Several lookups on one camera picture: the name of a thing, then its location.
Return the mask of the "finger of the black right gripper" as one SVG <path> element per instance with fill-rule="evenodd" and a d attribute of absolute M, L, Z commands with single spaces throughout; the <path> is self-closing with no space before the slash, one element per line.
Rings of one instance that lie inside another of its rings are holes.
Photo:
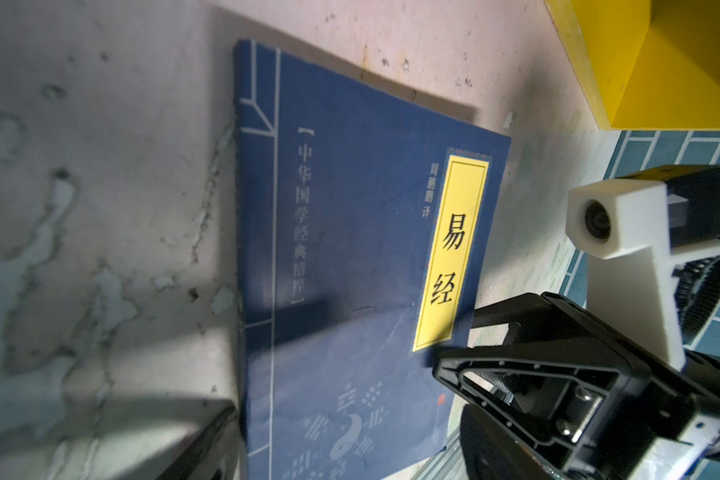
<path fill-rule="evenodd" d="M 546 465 L 603 474 L 606 434 L 650 369 L 613 343 L 573 337 L 444 350 L 433 376 Z"/>
<path fill-rule="evenodd" d="M 561 308 L 567 303 L 556 293 L 525 293 L 478 308 L 470 346 L 538 346 L 578 339 L 581 326 Z"/>

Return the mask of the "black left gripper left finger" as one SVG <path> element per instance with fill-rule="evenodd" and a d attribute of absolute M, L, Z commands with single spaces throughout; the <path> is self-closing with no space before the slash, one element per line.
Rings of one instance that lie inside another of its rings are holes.
<path fill-rule="evenodd" d="M 229 404 L 158 476 L 158 479 L 233 479 L 237 470 L 239 452 L 239 415 L 236 407 Z"/>

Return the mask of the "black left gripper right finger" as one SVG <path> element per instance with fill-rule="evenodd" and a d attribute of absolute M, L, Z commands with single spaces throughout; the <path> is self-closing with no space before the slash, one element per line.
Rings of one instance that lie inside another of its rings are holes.
<path fill-rule="evenodd" d="M 459 434 L 470 480 L 564 479 L 538 462 L 475 405 L 462 410 Z"/>

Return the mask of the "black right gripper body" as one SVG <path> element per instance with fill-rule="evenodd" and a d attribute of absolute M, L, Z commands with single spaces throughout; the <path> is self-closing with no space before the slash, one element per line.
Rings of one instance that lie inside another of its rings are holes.
<path fill-rule="evenodd" d="M 613 359 L 613 479 L 686 479 L 699 461 L 720 462 L 720 357 L 689 351 L 681 371 L 652 356 Z"/>

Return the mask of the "blue book yellow label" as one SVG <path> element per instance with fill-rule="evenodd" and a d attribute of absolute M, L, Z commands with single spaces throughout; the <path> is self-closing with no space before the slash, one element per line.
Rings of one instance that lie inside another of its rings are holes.
<path fill-rule="evenodd" d="M 235 60 L 250 479 L 441 452 L 511 140 L 253 40 Z"/>

